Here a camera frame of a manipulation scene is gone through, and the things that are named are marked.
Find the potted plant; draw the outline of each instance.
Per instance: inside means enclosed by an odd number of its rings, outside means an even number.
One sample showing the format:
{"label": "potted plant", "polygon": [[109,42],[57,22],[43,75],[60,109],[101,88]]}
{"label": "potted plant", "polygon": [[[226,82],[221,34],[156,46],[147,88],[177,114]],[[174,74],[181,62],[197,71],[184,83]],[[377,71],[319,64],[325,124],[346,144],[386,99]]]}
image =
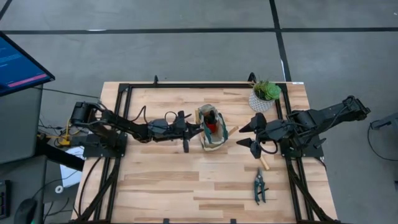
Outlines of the potted plant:
{"label": "potted plant", "polygon": [[249,106],[255,112],[265,112],[279,99],[280,88],[275,83],[260,81],[254,84],[249,97]]}

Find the white paper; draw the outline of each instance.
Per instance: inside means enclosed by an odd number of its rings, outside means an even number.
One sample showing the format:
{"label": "white paper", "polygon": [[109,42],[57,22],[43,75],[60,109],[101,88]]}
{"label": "white paper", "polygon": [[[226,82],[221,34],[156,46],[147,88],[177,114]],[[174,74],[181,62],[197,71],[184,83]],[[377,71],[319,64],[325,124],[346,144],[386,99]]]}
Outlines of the white paper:
{"label": "white paper", "polygon": [[[65,152],[69,153],[71,155],[75,155],[75,156],[77,156],[77,157],[79,157],[81,159],[84,159],[83,158],[83,151],[84,151],[84,147],[80,146],[80,147],[74,147],[74,148],[68,149]],[[63,179],[62,180],[63,187],[66,188],[66,187],[70,187],[72,185],[80,183],[80,179],[81,179],[81,172],[80,171],[76,172],[76,170],[71,169],[69,167],[66,167],[64,165],[60,165],[60,168],[61,168],[61,177]]]}

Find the keyboard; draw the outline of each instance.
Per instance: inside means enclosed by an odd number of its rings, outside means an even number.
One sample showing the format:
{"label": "keyboard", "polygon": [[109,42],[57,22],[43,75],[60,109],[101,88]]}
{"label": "keyboard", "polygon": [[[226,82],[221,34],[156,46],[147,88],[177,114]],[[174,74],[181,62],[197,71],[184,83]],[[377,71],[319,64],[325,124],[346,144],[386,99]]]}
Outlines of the keyboard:
{"label": "keyboard", "polygon": [[10,216],[10,181],[0,180],[0,219]]}

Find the pruning shears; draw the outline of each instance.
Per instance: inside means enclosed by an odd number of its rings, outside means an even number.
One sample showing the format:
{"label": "pruning shears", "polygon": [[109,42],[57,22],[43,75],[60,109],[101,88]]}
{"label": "pruning shears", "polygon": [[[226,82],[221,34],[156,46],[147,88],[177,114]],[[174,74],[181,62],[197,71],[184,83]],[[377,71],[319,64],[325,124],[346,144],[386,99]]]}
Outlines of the pruning shears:
{"label": "pruning shears", "polygon": [[254,199],[258,205],[260,205],[260,198],[259,194],[261,194],[262,201],[265,203],[266,202],[266,183],[264,182],[264,179],[262,178],[262,170],[259,168],[257,171],[257,176],[254,179]]}

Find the succulent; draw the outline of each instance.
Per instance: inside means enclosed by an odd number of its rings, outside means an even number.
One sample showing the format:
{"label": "succulent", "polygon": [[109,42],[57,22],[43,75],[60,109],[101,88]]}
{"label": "succulent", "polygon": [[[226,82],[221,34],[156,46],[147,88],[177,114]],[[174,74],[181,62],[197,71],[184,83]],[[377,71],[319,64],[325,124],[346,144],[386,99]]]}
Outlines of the succulent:
{"label": "succulent", "polygon": [[280,88],[275,83],[260,81],[254,85],[254,92],[261,100],[279,99]]}

